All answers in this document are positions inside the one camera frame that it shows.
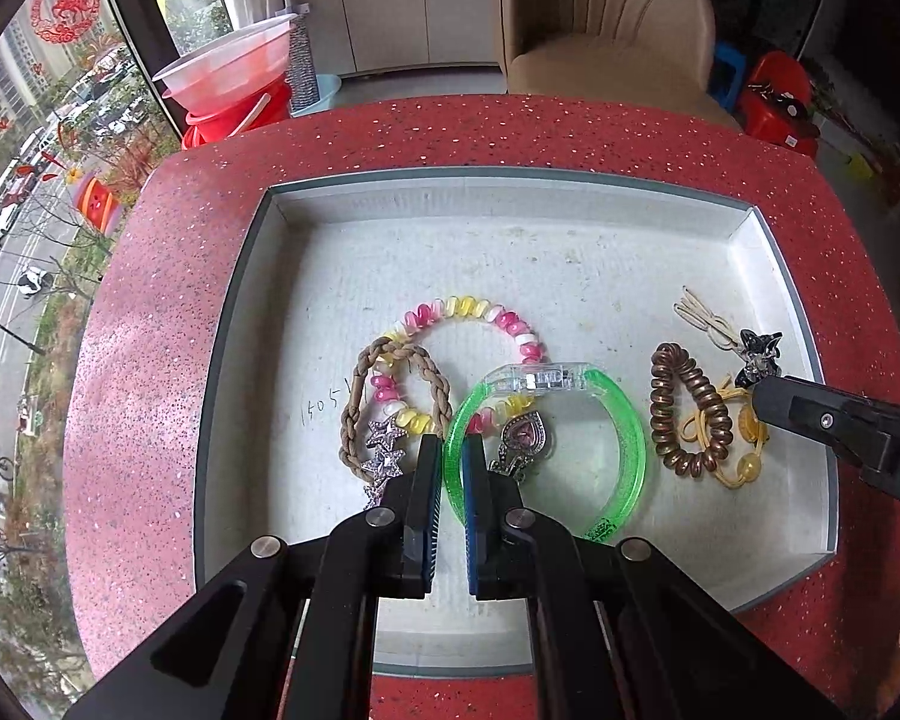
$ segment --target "blue plastic stool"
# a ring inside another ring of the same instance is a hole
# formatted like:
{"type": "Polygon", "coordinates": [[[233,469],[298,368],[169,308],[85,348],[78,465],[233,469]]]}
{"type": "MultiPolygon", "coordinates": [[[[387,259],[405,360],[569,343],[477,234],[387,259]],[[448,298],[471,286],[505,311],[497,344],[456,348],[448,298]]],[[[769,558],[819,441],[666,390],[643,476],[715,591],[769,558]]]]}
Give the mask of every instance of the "blue plastic stool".
{"type": "Polygon", "coordinates": [[[740,94],[740,90],[743,89],[744,86],[746,57],[729,43],[719,41],[713,49],[713,67],[714,70],[710,72],[710,85],[707,89],[707,93],[714,98],[714,100],[717,100],[717,103],[720,103],[720,108],[733,113],[733,106],[737,104],[737,95],[740,94]],[[733,76],[730,78],[730,84],[724,85],[719,82],[715,83],[715,81],[717,81],[716,76],[723,75],[722,73],[714,73],[718,63],[732,68],[733,76]]]}

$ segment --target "beige armchair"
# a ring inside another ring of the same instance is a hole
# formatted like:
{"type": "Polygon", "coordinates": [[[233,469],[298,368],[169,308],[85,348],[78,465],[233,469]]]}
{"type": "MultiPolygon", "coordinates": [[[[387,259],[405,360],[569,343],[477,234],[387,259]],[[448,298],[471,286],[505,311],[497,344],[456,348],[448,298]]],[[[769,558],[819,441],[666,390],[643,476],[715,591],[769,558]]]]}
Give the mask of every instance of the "beige armchair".
{"type": "Polygon", "coordinates": [[[650,105],[739,129],[706,93],[710,0],[502,0],[512,93],[650,105]]]}

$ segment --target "red bucket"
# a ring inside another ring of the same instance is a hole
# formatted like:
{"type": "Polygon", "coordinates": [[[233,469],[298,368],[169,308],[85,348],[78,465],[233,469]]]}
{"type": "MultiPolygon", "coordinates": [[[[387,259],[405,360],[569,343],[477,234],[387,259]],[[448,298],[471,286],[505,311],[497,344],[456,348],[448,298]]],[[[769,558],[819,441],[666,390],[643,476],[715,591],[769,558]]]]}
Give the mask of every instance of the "red bucket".
{"type": "Polygon", "coordinates": [[[207,116],[194,116],[188,113],[187,124],[190,125],[190,129],[183,138],[183,148],[194,148],[202,143],[213,143],[228,137],[247,118],[264,94],[271,97],[269,103],[252,122],[247,124],[243,131],[290,119],[288,112],[290,87],[283,77],[279,77],[274,83],[256,94],[244,98],[240,103],[231,105],[230,108],[224,108],[223,111],[207,116]]]}

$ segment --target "bicycle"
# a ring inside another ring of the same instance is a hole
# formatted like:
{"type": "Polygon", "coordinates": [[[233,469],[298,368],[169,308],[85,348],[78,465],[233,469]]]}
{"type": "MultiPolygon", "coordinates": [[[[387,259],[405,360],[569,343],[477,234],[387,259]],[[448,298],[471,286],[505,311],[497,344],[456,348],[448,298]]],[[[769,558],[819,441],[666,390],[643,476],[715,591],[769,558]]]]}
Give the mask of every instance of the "bicycle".
{"type": "Polygon", "coordinates": [[[12,482],[15,472],[15,463],[9,457],[0,457],[0,478],[5,482],[12,482]]]}

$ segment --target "heart-shaped watch face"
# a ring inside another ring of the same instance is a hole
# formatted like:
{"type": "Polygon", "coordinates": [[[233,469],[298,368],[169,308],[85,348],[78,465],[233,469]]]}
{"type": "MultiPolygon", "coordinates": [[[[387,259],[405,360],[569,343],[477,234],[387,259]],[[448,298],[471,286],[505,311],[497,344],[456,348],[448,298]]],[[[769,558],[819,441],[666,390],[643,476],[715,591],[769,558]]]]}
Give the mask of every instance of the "heart-shaped watch face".
{"type": "Polygon", "coordinates": [[[504,425],[500,434],[501,447],[512,452],[526,455],[538,455],[547,442],[547,432],[543,427],[540,412],[521,413],[504,425]]]}
{"type": "Polygon", "coordinates": [[[521,413],[509,420],[500,432],[500,450],[490,470],[514,477],[522,482],[524,471],[547,445],[547,431],[540,412],[521,413]]]}

